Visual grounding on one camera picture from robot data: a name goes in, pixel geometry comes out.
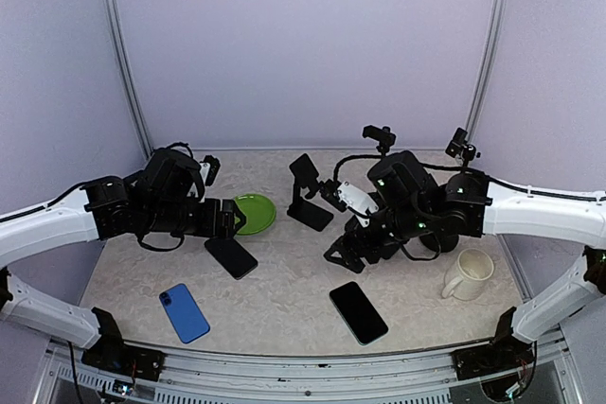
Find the black phone teal case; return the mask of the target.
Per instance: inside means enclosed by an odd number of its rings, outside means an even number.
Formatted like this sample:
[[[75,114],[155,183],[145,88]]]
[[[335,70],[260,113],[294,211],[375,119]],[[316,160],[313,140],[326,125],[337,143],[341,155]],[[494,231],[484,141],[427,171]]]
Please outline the black phone teal case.
[[[356,282],[331,290],[329,298],[360,345],[374,343],[388,333],[383,317]]]

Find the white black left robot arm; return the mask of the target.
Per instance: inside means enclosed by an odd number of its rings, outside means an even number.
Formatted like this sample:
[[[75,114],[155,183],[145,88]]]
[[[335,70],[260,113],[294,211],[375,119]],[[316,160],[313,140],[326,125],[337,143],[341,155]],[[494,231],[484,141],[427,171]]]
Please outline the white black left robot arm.
[[[205,195],[220,168],[218,158],[197,161],[185,143],[156,149],[144,168],[121,178],[77,183],[57,198],[1,218],[1,318],[63,339],[115,371],[132,362],[132,348],[111,313],[72,306],[32,288],[9,265],[62,246],[135,236],[145,250],[150,233],[231,238],[246,223],[232,200]]]

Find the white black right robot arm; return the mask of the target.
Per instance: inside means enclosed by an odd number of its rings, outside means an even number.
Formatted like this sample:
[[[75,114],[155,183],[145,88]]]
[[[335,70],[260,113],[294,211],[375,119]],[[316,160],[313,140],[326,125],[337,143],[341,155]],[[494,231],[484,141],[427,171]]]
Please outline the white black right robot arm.
[[[365,262],[390,257],[418,239],[436,255],[453,250],[460,237],[522,235],[576,242],[583,251],[573,265],[529,302],[501,315],[484,360],[503,370],[522,345],[605,294],[605,194],[522,187],[469,167],[451,167],[437,184],[410,151],[378,158],[366,174],[366,193],[336,177],[321,183],[322,198],[354,216],[332,245],[338,264],[360,272]]]

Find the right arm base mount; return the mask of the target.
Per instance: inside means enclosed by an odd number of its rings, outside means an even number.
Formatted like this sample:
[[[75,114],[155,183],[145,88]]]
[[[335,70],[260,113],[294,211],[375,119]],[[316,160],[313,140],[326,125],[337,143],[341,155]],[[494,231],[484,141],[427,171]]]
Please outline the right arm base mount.
[[[514,312],[515,307],[511,307],[500,316],[495,335],[488,343],[457,349],[451,354],[458,380],[500,373],[536,359],[533,343],[513,337]]]

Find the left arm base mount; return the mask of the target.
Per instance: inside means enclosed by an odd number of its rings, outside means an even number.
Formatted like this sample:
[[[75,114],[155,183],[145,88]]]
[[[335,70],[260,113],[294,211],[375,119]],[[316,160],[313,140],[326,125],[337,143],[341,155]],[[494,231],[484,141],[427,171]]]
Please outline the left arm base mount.
[[[159,350],[138,347],[124,342],[112,314],[93,307],[97,317],[99,339],[83,350],[81,362],[99,370],[157,382],[165,354]]]

